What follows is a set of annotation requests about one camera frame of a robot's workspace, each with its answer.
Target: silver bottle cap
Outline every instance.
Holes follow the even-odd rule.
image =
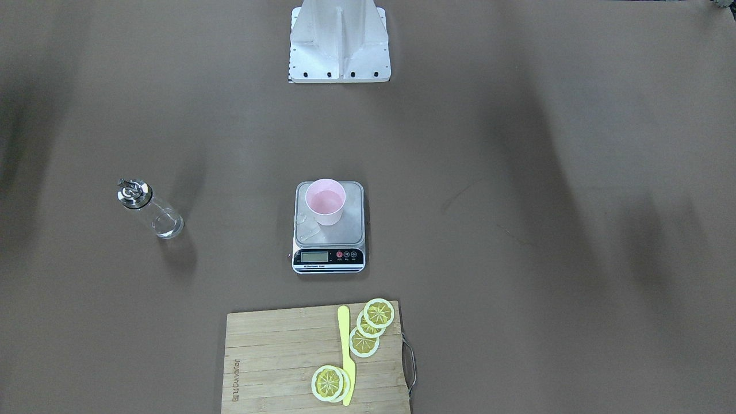
[[[151,200],[153,189],[142,180],[120,180],[118,182],[118,200],[131,209],[145,206]]]

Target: plastic cup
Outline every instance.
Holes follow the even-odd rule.
[[[337,181],[329,178],[314,181],[307,189],[305,198],[307,207],[312,210],[319,224],[333,225],[342,217],[345,189]]]

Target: bamboo cutting board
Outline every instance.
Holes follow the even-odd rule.
[[[322,365],[342,366],[337,308],[315,306],[227,316],[222,414],[411,414],[402,363],[401,314],[371,357],[355,361],[350,405],[319,401],[311,379]],[[365,304],[350,304],[350,329]]]

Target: knife handle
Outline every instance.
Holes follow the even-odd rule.
[[[340,328],[340,344],[342,345],[342,360],[350,358],[347,341],[350,338],[350,308],[341,305],[337,308],[337,325]]]

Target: glass bottle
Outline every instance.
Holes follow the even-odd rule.
[[[118,200],[161,239],[171,239],[184,228],[184,219],[142,180],[120,180]]]

